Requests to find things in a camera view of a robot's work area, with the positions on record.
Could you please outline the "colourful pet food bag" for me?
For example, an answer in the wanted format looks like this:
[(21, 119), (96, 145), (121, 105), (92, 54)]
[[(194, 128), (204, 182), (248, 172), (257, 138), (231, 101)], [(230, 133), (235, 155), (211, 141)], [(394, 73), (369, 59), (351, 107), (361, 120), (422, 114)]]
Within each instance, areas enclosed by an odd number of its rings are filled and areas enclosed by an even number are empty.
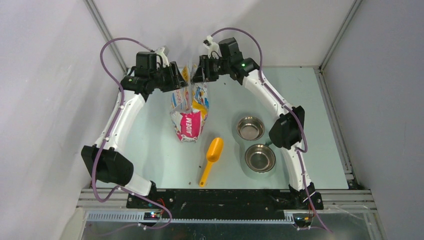
[(207, 85), (193, 83), (198, 66), (186, 65), (182, 77), (188, 86), (172, 91), (170, 118), (177, 138), (181, 142), (196, 142), (200, 137), (209, 113)]

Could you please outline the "yellow plastic scoop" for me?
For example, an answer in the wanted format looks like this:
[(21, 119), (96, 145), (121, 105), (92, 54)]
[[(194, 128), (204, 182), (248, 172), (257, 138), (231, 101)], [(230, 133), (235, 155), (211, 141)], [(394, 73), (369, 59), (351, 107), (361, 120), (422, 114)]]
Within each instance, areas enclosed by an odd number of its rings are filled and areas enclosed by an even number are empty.
[(220, 159), (223, 148), (224, 140), (221, 137), (214, 138), (210, 143), (209, 148), (206, 152), (206, 166), (199, 180), (199, 186), (201, 188), (206, 186), (211, 169), (214, 163), (216, 163)]

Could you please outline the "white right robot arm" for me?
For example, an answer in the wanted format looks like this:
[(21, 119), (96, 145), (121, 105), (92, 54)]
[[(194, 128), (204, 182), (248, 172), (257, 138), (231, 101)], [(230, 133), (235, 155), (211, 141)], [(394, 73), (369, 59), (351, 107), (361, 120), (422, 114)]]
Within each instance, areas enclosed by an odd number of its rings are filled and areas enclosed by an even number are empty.
[(209, 35), (203, 45), (208, 53), (200, 55), (191, 82), (215, 82), (220, 76), (228, 75), (263, 104), (274, 118), (269, 138), (284, 156), (289, 187), (295, 191), (290, 196), (291, 204), (297, 209), (304, 209), (311, 202), (308, 191), (313, 187), (303, 159), (303, 153), (308, 150), (304, 132), (304, 108), (294, 106), (282, 97), (266, 79), (260, 65), (252, 58), (243, 56), (235, 38), (226, 38), (216, 43)]

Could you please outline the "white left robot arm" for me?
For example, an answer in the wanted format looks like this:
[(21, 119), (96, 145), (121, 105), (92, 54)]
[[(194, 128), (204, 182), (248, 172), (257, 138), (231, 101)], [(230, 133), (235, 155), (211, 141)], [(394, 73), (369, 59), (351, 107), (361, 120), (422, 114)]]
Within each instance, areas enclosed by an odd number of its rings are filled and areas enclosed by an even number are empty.
[(149, 95), (155, 89), (171, 92), (186, 87), (175, 61), (167, 58), (168, 48), (141, 51), (136, 64), (120, 81), (116, 104), (103, 132), (92, 146), (81, 150), (82, 159), (94, 181), (113, 183), (134, 194), (145, 208), (153, 208), (158, 194), (151, 190), (152, 182), (135, 171), (134, 164), (123, 156), (132, 125)]

